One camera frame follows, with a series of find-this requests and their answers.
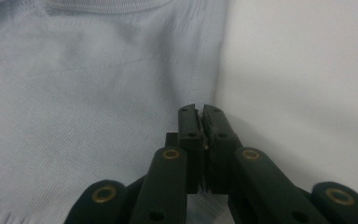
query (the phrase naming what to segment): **screw hole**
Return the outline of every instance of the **screw hole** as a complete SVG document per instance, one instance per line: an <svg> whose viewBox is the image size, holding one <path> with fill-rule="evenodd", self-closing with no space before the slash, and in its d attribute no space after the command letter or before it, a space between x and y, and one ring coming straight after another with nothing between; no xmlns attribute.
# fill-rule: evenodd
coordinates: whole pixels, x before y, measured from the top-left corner
<svg viewBox="0 0 358 224"><path fill-rule="evenodd" d="M164 213L161 211L151 211L149 213L149 219L152 221L161 221L164 219Z"/></svg>
<svg viewBox="0 0 358 224"><path fill-rule="evenodd" d="M179 152L175 149L167 149L162 152L162 156L168 160L176 159L179 157Z"/></svg>
<svg viewBox="0 0 358 224"><path fill-rule="evenodd" d="M116 196L116 193L117 191L114 186L105 185L92 193L92 200L96 203L106 203L112 200Z"/></svg>
<svg viewBox="0 0 358 224"><path fill-rule="evenodd" d="M304 213L302 212L299 212L299 211L294 211L292 212L292 217L298 221L298 222L301 222L301 223L307 223L310 219L307 217L307 215L305 215Z"/></svg>
<svg viewBox="0 0 358 224"><path fill-rule="evenodd" d="M353 197L341 189L327 189L325 191L327 197L329 197L333 202L339 203L342 205L353 205L354 199Z"/></svg>

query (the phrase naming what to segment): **knit fabric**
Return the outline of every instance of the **knit fabric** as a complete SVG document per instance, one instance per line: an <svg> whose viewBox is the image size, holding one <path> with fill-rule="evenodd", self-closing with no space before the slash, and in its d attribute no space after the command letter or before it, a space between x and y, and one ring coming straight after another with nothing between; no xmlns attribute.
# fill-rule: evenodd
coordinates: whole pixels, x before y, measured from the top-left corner
<svg viewBox="0 0 358 224"><path fill-rule="evenodd" d="M0 223L63 223L145 175L177 109L209 104L224 0L0 1ZM226 198L189 196L187 223Z"/></svg>

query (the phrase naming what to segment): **cloth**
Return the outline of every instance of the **cloth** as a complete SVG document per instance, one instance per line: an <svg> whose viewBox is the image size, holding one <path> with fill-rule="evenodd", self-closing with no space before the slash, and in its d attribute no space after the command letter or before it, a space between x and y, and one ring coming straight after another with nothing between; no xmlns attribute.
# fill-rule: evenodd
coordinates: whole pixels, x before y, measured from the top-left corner
<svg viewBox="0 0 358 224"><path fill-rule="evenodd" d="M231 3L213 104L298 187L358 192L358 1Z"/></svg>
<svg viewBox="0 0 358 224"><path fill-rule="evenodd" d="M0 1L0 223L63 223L144 175L177 109L212 101L223 0ZM189 197L211 223L225 197Z"/></svg>

